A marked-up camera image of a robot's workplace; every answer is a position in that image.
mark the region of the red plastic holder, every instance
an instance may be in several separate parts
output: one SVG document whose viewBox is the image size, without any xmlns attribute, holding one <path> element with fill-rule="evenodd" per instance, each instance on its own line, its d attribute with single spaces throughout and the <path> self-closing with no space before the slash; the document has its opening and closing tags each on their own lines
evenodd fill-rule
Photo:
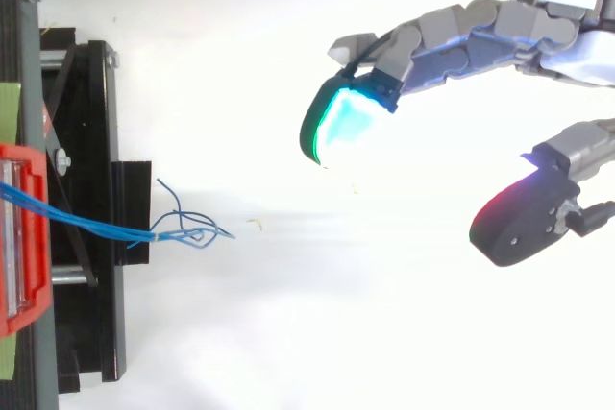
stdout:
<svg viewBox="0 0 615 410">
<path fill-rule="evenodd" d="M 0 181 L 47 202 L 45 154 L 0 144 Z M 0 337 L 38 319 L 52 301 L 47 218 L 0 199 Z"/>
</svg>

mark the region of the white background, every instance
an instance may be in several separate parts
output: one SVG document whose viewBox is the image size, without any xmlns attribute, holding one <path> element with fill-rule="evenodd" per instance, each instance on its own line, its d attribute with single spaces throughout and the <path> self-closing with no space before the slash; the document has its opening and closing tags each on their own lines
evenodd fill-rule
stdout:
<svg viewBox="0 0 615 410">
<path fill-rule="evenodd" d="M 337 37 L 470 1 L 44 0 L 121 54 L 122 158 L 237 235 L 128 268 L 128 372 L 61 409 L 614 408 L 613 227 L 508 269 L 467 237 L 516 156 L 613 117 L 612 91 L 499 70 L 405 98 L 370 177 L 299 149 Z M 155 186 L 153 217 L 172 205 Z"/>
</svg>

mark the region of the metal rod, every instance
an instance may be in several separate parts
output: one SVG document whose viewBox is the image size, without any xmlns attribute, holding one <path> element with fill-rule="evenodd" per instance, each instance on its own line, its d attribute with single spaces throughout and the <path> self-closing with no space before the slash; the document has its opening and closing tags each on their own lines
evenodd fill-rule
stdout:
<svg viewBox="0 0 615 410">
<path fill-rule="evenodd" d="M 43 71 L 59 71 L 66 56 L 66 50 L 43 50 L 40 52 L 40 67 Z"/>
<path fill-rule="evenodd" d="M 86 273 L 81 266 L 55 266 L 51 268 L 54 285 L 80 285 L 87 283 Z"/>
</svg>

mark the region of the green tape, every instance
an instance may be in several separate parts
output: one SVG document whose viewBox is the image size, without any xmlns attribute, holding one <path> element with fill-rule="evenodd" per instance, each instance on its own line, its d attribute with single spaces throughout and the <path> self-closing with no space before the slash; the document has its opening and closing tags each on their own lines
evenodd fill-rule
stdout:
<svg viewBox="0 0 615 410">
<path fill-rule="evenodd" d="M 0 82 L 0 143 L 15 144 L 17 141 L 20 96 L 21 84 Z M 16 351 L 17 335 L 0 338 L 0 380 L 12 380 Z"/>
<path fill-rule="evenodd" d="M 0 380 L 12 380 L 15 373 L 16 351 L 16 334 L 0 339 Z"/>
<path fill-rule="evenodd" d="M 21 84 L 0 82 L 0 143 L 15 144 L 17 140 L 20 96 Z"/>
</svg>

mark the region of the black cable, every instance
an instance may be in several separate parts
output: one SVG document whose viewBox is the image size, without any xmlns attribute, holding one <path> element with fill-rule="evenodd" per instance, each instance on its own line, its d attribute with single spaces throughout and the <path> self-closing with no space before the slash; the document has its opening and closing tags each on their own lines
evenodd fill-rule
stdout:
<svg viewBox="0 0 615 410">
<path fill-rule="evenodd" d="M 342 76 L 349 79 L 354 77 L 361 63 L 364 62 L 367 58 L 369 58 L 369 56 L 376 50 L 378 50 L 381 46 L 383 46 L 386 41 L 390 40 L 390 38 L 393 36 L 393 31 L 395 30 L 391 30 L 384 36 L 381 36 L 378 40 L 376 40 L 369 47 L 367 47 L 360 54 L 358 54 L 358 56 L 354 60 L 346 64 L 346 67 L 342 70 Z"/>
</svg>

